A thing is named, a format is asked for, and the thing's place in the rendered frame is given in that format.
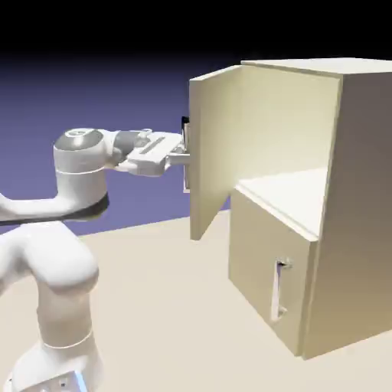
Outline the cream cabinet door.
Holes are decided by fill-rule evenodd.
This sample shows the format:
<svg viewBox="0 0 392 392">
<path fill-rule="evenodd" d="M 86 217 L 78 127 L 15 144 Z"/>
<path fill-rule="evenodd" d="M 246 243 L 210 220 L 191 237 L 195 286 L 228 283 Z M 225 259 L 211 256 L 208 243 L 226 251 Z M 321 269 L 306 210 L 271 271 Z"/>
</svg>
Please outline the cream cabinet door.
<svg viewBox="0 0 392 392">
<path fill-rule="evenodd" d="M 240 125 L 242 67 L 189 80 L 190 236 L 200 240 L 227 200 Z"/>
<path fill-rule="evenodd" d="M 284 345 L 302 356 L 318 238 L 241 185 L 235 187 L 230 204 L 230 281 Z M 272 322 L 277 258 L 289 258 L 292 268 L 282 274 L 281 303 L 287 312 Z"/>
</svg>

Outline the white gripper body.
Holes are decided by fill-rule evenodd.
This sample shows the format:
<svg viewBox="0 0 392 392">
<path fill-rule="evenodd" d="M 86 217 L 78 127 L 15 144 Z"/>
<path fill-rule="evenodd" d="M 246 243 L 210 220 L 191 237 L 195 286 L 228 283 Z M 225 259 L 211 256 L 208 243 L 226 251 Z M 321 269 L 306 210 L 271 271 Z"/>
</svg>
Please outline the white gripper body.
<svg viewBox="0 0 392 392">
<path fill-rule="evenodd" d="M 159 177 L 166 170 L 169 154 L 181 144 L 181 134 L 150 132 L 138 140 L 133 150 L 115 170 L 131 175 Z"/>
</svg>

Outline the cream painted cabinet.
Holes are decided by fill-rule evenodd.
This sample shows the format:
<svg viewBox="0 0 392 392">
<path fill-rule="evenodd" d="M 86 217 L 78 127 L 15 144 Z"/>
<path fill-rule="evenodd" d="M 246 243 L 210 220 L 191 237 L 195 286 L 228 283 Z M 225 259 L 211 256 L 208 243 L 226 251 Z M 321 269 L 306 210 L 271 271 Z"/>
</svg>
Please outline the cream painted cabinet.
<svg viewBox="0 0 392 392">
<path fill-rule="evenodd" d="M 318 238 L 304 354 L 392 329 L 392 60 L 249 60 L 259 174 L 237 183 Z"/>
</svg>

